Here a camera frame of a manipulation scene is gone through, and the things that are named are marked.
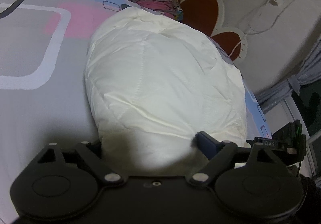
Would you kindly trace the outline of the grey curtain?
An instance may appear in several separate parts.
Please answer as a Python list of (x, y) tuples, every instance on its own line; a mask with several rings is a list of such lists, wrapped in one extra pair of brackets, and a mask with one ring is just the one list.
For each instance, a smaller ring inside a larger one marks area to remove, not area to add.
[(315, 43), (307, 57), (301, 62), (296, 74), (276, 83), (271, 88), (265, 89), (256, 95), (261, 110), (270, 111), (292, 92), (300, 94), (304, 85), (320, 80), (320, 39)]

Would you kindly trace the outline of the white padded down jacket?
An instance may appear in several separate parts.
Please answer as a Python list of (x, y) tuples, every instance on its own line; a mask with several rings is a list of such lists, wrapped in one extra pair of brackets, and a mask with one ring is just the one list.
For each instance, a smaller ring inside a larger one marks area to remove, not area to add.
[(84, 72), (103, 160), (124, 175), (178, 176), (202, 168), (204, 131), (245, 145), (239, 69), (205, 34), (129, 7), (93, 34)]

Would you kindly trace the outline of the red heart-shaped headboard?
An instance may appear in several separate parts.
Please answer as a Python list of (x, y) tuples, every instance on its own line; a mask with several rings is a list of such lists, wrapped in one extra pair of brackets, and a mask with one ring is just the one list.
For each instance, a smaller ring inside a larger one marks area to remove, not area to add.
[(247, 54), (246, 35), (238, 28), (225, 27), (223, 0), (178, 0), (183, 10), (182, 23), (214, 40), (235, 63), (241, 63)]

